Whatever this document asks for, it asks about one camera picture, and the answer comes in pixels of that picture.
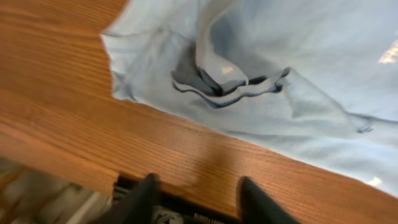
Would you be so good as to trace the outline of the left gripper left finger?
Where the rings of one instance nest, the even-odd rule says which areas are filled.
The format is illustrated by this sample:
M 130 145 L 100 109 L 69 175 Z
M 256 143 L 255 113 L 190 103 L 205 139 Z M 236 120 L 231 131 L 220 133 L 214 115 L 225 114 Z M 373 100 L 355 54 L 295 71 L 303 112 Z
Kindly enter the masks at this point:
M 90 224 L 152 223 L 159 200 L 159 183 L 155 174 L 147 175 L 121 201 Z

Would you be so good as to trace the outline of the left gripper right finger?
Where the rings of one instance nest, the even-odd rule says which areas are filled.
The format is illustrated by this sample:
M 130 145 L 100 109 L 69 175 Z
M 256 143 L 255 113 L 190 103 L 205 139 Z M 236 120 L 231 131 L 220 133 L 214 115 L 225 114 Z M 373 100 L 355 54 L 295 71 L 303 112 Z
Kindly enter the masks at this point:
M 239 216 L 244 224 L 299 224 L 249 177 L 240 179 L 238 192 Z

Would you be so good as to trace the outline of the light blue printed t-shirt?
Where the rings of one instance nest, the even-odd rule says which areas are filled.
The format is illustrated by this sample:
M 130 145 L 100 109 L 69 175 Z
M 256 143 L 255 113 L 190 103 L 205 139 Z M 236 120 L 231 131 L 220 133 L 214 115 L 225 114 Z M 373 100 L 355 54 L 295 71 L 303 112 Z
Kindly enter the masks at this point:
M 113 96 L 397 195 L 397 2 L 129 1 Z

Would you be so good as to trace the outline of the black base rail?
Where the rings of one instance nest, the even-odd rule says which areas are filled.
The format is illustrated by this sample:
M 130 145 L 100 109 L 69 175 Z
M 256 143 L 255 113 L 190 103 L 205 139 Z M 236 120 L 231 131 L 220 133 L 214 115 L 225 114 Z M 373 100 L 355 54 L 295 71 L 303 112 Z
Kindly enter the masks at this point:
M 122 200 L 139 182 L 140 180 L 120 175 L 113 185 L 112 205 Z M 242 221 L 161 191 L 153 223 L 241 224 Z

